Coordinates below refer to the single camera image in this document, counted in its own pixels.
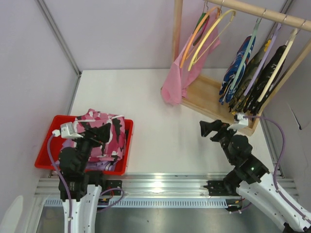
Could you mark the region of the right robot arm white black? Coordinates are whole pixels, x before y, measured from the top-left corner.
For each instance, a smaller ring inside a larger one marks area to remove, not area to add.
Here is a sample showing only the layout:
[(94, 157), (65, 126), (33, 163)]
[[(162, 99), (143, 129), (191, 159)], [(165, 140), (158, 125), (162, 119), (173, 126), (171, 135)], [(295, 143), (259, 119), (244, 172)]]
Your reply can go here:
[(211, 132), (229, 163), (234, 167), (220, 181), (209, 181), (205, 188), (212, 196), (241, 196), (265, 213), (284, 233), (309, 233), (311, 213), (278, 184), (276, 177), (252, 154), (248, 138), (236, 133), (221, 120), (200, 121), (201, 136)]

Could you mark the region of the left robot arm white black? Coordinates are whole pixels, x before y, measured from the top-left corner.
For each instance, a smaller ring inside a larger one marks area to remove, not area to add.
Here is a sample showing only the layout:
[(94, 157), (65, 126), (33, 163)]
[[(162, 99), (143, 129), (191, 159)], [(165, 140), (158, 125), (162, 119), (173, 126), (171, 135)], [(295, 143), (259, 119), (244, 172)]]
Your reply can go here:
[(110, 139), (111, 123), (86, 128), (77, 133), (75, 147), (65, 147), (58, 155), (59, 191), (66, 233), (93, 233), (100, 194), (105, 187), (100, 170), (87, 170), (93, 148), (105, 146)]

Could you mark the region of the pink camouflage trousers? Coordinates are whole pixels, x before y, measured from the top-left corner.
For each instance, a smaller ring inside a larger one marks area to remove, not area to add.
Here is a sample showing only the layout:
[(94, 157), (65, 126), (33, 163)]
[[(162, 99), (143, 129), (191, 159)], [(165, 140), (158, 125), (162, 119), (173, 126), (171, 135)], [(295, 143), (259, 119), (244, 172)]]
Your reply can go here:
[(88, 128), (99, 128), (107, 123), (111, 124), (109, 140), (104, 145), (93, 147), (90, 162), (115, 162), (123, 158), (126, 148), (125, 118), (122, 115), (102, 113), (94, 109), (89, 109), (86, 114), (75, 118), (73, 125), (78, 133)]

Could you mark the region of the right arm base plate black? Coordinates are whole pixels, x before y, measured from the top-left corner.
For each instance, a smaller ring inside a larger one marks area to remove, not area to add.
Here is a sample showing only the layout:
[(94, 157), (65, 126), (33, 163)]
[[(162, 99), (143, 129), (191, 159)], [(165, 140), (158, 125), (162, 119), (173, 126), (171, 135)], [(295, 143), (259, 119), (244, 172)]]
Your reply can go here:
[(203, 186), (210, 196), (238, 196), (236, 188), (223, 180), (210, 180)]

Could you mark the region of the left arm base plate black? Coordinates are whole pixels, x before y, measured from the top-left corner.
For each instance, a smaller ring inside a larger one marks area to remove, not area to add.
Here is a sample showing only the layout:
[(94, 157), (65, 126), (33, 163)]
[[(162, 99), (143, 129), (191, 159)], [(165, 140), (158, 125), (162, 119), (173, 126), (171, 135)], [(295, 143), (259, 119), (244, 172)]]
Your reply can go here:
[(120, 196), (121, 191), (117, 188), (122, 188), (122, 180), (106, 180), (105, 181), (105, 191), (108, 189), (113, 189), (112, 191), (107, 192), (105, 195), (110, 197)]

